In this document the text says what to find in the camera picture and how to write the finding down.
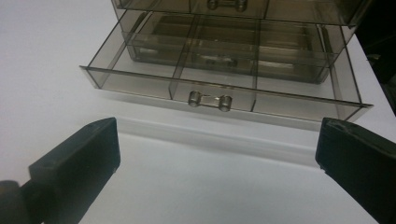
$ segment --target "metal drawer handle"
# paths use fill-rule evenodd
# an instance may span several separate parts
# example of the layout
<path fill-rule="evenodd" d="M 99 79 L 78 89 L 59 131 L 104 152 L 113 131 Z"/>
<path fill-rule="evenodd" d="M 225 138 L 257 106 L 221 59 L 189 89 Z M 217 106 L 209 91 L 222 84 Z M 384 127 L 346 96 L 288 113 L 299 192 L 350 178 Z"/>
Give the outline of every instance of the metal drawer handle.
<path fill-rule="evenodd" d="M 243 12 L 248 7 L 248 0 L 207 0 L 207 8 L 216 10 L 218 7 L 235 7 L 238 12 Z"/>

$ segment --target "transparent plastic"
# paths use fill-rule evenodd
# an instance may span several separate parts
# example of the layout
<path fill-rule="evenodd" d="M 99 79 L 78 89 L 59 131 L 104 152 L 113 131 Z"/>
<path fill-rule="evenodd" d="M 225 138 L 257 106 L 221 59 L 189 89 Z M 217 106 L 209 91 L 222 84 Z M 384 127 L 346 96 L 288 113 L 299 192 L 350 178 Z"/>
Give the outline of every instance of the transparent plastic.
<path fill-rule="evenodd" d="M 356 25 L 372 0 L 114 0 L 117 8 Z"/>
<path fill-rule="evenodd" d="M 222 111 L 352 119 L 370 105 L 361 101 L 348 39 L 336 25 L 125 10 L 83 68 L 102 90 Z"/>

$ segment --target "drawer pull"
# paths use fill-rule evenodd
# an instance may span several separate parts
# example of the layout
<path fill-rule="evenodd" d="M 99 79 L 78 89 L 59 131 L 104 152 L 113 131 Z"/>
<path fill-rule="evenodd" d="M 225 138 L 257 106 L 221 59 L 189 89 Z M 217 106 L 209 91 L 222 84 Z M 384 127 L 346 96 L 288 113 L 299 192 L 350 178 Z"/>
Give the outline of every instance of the drawer pull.
<path fill-rule="evenodd" d="M 210 10 L 218 7 L 234 7 L 236 11 L 243 12 L 248 7 L 248 0 L 207 0 L 207 8 Z"/>
<path fill-rule="evenodd" d="M 190 92 L 189 105 L 192 107 L 203 105 L 218 108 L 222 112 L 228 112 L 231 109 L 232 103 L 233 98 L 231 96 L 211 96 L 201 94 L 198 91 Z"/>

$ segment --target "drawer compartment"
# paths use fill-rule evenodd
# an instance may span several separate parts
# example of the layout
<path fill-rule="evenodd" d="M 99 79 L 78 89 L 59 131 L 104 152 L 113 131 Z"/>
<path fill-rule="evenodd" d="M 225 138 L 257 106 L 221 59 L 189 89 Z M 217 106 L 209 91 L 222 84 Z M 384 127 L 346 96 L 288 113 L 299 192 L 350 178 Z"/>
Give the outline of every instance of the drawer compartment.
<path fill-rule="evenodd" d="M 373 0 L 113 0 L 121 9 L 356 25 Z"/>
<path fill-rule="evenodd" d="M 126 10 L 83 68 L 98 89 L 186 106 L 353 119 L 370 105 L 359 97 L 342 32 L 331 25 Z"/>

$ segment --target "white table surface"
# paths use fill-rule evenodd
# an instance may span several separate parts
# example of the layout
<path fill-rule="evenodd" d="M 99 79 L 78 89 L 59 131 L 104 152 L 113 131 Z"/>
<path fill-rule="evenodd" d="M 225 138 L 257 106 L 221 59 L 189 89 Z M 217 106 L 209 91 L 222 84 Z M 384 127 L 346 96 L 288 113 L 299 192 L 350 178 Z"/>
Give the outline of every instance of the white table surface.
<path fill-rule="evenodd" d="M 318 132 L 95 90 L 78 66 L 115 22 L 109 0 L 0 2 L 1 180 L 22 185 L 80 127 L 116 117 L 121 167 L 81 223 L 375 223 L 316 166 Z M 348 47 L 363 102 L 375 105 L 355 123 L 396 142 L 356 37 Z"/>

